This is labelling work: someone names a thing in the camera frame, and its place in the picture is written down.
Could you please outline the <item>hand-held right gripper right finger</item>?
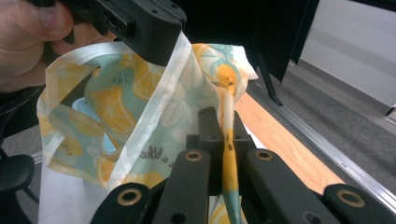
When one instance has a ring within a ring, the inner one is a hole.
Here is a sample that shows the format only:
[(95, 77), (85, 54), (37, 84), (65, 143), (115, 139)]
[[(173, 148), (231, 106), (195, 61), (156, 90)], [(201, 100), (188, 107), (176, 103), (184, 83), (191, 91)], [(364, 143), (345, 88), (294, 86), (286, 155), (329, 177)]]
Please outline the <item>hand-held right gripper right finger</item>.
[(246, 155), (250, 149), (255, 147), (255, 144), (237, 112), (234, 112), (233, 144), (237, 161), (239, 187), (242, 188), (247, 180), (244, 166)]

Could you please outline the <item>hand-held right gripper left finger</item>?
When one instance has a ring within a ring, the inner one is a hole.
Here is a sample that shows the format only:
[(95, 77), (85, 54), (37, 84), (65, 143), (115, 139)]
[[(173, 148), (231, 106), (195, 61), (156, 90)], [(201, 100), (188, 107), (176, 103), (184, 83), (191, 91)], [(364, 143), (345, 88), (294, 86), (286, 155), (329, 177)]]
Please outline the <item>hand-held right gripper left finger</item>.
[(201, 149), (210, 156), (208, 192), (210, 196), (221, 194), (223, 135), (214, 107), (198, 112), (198, 133), (187, 135), (186, 149)]

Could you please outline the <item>orange floral fabric bag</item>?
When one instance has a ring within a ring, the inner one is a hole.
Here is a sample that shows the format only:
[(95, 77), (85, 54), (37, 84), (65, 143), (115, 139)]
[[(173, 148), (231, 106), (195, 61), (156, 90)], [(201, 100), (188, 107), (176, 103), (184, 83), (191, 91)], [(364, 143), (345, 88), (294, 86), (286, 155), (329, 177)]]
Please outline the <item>orange floral fabric bag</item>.
[[(104, 189), (167, 178), (198, 112), (214, 107), (223, 133), (222, 188), (210, 224), (243, 224), (233, 135), (234, 105), (256, 78), (244, 48), (192, 44), (180, 35), (166, 66), (149, 63), (122, 42), (75, 49), (46, 70), (37, 102), (43, 154), (56, 172)], [(96, 121), (72, 108), (84, 97)], [(104, 149), (107, 134), (116, 151)]]

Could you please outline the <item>black tripod stand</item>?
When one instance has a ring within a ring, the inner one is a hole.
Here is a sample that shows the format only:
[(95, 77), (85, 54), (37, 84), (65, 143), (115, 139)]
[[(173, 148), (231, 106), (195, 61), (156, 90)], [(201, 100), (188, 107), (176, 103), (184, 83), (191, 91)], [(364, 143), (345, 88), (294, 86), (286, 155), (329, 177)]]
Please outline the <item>black tripod stand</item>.
[(273, 85), (273, 81), (270, 77), (270, 73), (268, 71), (268, 67), (266, 64), (266, 61), (264, 60), (263, 56), (258, 53), (257, 54), (257, 59), (258, 59), (258, 63), (259, 63), (259, 67), (262, 73), (262, 78), (265, 84), (265, 87), (267, 89), (267, 92), (269, 94), (269, 97), (279, 106), (282, 106), (283, 104), (281, 103), (281, 101), (278, 99), (277, 94), (276, 94), (276, 90), (275, 87)]

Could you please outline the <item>black curtain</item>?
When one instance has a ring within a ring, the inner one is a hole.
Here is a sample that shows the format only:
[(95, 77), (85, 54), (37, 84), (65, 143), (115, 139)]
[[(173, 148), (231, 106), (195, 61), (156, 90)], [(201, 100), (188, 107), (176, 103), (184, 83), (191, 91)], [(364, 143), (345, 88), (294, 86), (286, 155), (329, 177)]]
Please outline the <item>black curtain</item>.
[(261, 55), (282, 80), (301, 56), (319, 0), (173, 0), (187, 15), (192, 43), (243, 46), (252, 64)]

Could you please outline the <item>white partition panel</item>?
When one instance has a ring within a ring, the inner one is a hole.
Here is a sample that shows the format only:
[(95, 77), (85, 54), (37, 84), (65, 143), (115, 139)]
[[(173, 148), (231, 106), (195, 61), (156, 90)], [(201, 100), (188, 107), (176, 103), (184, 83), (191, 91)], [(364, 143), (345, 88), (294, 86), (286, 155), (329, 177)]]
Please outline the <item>white partition panel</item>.
[(396, 12), (352, 0), (319, 0), (301, 59), (392, 107)]

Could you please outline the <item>metal floor rail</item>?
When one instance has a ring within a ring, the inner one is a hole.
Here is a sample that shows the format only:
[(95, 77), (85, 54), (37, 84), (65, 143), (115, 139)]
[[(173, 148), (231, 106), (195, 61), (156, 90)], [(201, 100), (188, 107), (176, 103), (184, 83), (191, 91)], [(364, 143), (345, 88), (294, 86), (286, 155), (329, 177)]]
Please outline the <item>metal floor rail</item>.
[(301, 80), (279, 86), (276, 102), (258, 80), (247, 93), (326, 168), (396, 215), (396, 133)]

